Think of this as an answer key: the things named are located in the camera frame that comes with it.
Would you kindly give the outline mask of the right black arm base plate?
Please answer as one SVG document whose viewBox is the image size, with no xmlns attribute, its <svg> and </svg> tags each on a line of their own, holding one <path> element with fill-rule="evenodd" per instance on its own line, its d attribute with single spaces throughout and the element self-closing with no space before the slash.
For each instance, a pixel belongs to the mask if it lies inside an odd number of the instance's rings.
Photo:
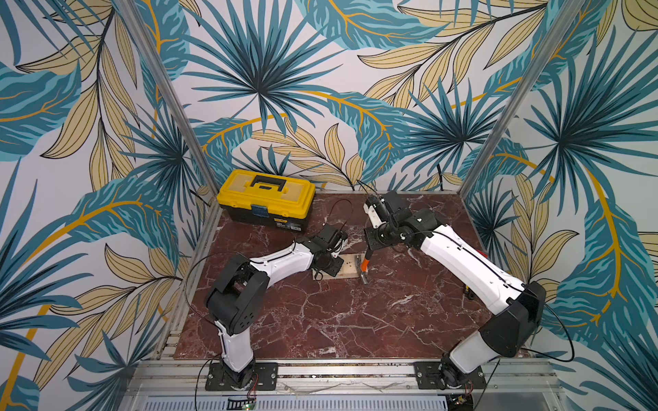
<svg viewBox="0 0 658 411">
<path fill-rule="evenodd" d="M 412 366 L 420 390 L 484 389 L 487 385 L 481 368 L 462 373 L 445 361 L 416 361 Z"/>
</svg>

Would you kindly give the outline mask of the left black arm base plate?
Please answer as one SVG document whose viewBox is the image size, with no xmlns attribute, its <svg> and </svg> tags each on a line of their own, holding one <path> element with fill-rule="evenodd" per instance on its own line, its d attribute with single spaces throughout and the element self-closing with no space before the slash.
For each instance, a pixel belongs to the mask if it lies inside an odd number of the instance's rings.
<svg viewBox="0 0 658 411">
<path fill-rule="evenodd" d="M 274 391 L 279 376 L 277 362 L 251 362 L 241 372 L 233 371 L 223 361 L 209 368 L 206 391 L 249 390 Z"/>
</svg>

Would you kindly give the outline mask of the light wooden board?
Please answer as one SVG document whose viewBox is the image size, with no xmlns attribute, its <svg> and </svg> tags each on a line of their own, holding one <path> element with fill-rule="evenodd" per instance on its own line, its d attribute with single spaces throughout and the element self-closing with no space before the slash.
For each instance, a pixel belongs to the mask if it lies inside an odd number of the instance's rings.
<svg viewBox="0 0 658 411">
<path fill-rule="evenodd" d="M 362 263 L 365 258 L 365 253 L 348 253 L 341 254 L 339 258 L 343 260 L 338 273 L 335 276 L 331 276 L 325 272 L 317 272 L 316 270 L 312 271 L 312 277 L 315 281 L 323 280 L 345 280 L 359 278 L 364 279 L 367 272 L 362 270 Z"/>
</svg>

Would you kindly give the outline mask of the aluminium front frame rail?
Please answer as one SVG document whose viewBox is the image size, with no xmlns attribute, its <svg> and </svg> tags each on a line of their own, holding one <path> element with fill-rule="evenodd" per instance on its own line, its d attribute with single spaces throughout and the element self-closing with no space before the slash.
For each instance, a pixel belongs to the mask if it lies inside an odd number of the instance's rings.
<svg viewBox="0 0 658 411">
<path fill-rule="evenodd" d="M 429 386 L 418 359 L 278 359 L 278 395 L 407 393 L 539 393 L 562 395 L 564 388 L 546 360 L 513 358 L 482 366 L 464 388 L 439 390 Z M 207 395 L 208 365 L 203 360 L 145 361 L 137 367 L 126 389 L 127 397 L 148 395 Z"/>
</svg>

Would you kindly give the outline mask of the yellow black plastic toolbox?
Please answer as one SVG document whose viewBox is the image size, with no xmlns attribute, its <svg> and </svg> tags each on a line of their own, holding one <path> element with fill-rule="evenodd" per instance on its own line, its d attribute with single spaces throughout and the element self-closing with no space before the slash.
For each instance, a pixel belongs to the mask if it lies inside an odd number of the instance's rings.
<svg viewBox="0 0 658 411">
<path fill-rule="evenodd" d="M 303 179 L 234 170 L 217 201 L 238 223 L 303 232 L 308 227 L 315 185 Z"/>
</svg>

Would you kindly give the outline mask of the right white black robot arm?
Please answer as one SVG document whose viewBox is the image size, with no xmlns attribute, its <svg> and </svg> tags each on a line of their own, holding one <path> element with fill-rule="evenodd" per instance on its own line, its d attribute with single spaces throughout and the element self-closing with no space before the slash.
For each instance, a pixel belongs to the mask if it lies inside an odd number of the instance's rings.
<svg viewBox="0 0 658 411">
<path fill-rule="evenodd" d="M 546 298 L 541 284 L 524 284 L 508 274 L 469 245 L 438 213 L 413 211 L 395 192 L 370 195 L 363 210 L 370 220 L 364 230 L 366 260 L 377 250 L 399 244 L 418 249 L 447 268 L 492 314 L 485 325 L 441 358 L 441 388 L 464 385 L 482 364 L 519 353 L 541 323 Z"/>
</svg>

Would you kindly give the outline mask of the orange black claw hammer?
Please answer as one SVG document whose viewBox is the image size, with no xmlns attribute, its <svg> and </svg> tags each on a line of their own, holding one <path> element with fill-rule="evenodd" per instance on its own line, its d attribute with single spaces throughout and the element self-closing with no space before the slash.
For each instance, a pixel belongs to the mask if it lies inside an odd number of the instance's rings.
<svg viewBox="0 0 658 411">
<path fill-rule="evenodd" d="M 360 266 L 359 266 L 359 275 L 360 279 L 363 282 L 364 285 L 368 285 L 368 265 L 370 262 L 370 259 L 372 258 L 373 255 L 373 250 L 368 248 L 366 252 L 364 253 L 363 257 L 361 258 L 360 261 Z"/>
</svg>

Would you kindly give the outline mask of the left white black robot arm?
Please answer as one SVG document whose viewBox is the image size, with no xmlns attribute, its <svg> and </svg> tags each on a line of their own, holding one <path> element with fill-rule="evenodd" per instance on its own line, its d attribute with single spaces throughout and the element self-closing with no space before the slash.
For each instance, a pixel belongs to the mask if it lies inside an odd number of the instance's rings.
<svg viewBox="0 0 658 411">
<path fill-rule="evenodd" d="M 255 378 L 250 327 L 267 290 L 302 272 L 336 276 L 344 264 L 340 253 L 347 239 L 342 229 L 325 224 L 316 235 L 297 239 L 269 255 L 247 258 L 238 254 L 228 260 L 209 290 L 205 306 L 218 328 L 221 366 L 231 387 L 245 388 Z"/>
</svg>

